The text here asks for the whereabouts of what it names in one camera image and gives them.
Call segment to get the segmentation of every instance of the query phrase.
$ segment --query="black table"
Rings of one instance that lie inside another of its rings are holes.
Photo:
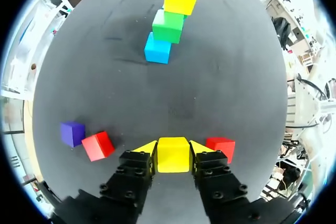
[[[197,0],[168,65],[143,48],[163,0],[83,0],[52,42],[38,78],[33,130],[42,175],[60,197],[99,195],[119,155],[161,136],[236,141],[232,170],[255,200],[281,146],[287,85],[280,43],[259,0]],[[90,162],[60,122],[106,130],[117,150]],[[207,223],[190,174],[157,174],[139,223]]]

